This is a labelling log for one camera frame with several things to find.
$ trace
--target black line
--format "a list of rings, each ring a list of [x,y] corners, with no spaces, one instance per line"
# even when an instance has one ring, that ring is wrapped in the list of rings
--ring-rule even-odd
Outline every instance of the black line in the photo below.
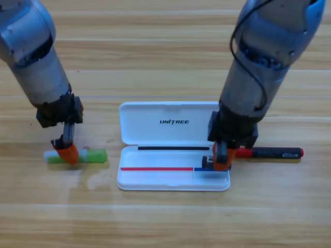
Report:
[[[138,146],[138,150],[201,150],[208,151],[208,146]]]

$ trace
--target robotic arm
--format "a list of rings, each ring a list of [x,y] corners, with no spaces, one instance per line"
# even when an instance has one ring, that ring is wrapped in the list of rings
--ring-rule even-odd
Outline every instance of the robotic arm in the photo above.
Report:
[[[317,31],[325,0],[247,0],[231,39],[234,61],[208,126],[209,167],[226,170],[240,146],[252,148],[290,66]],[[237,51],[234,53],[232,40]]]
[[[38,0],[0,0],[0,59],[21,85],[43,128],[64,122],[64,133],[51,141],[68,163],[78,161],[75,123],[83,122],[83,106],[53,46],[55,26]]]

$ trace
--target wood grain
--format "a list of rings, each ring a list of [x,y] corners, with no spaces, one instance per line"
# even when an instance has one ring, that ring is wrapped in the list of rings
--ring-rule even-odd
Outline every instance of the wood grain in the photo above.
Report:
[[[42,129],[0,63],[1,247],[331,247],[331,4],[293,65],[256,146],[303,147],[299,163],[236,159],[225,192],[130,192],[116,185],[118,107],[218,101],[244,0],[43,0],[74,93],[78,147],[108,161],[47,165],[62,125]]]

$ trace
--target marker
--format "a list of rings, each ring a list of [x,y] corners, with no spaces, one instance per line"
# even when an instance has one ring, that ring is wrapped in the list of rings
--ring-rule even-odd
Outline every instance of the marker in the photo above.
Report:
[[[302,148],[290,147],[241,147],[236,152],[237,158],[299,159],[303,156]]]

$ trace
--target black marker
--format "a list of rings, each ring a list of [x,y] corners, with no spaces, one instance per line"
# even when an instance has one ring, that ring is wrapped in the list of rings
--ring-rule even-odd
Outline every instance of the black marker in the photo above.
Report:
[[[241,147],[236,152],[236,158],[299,159],[303,156],[302,148],[290,147]]]

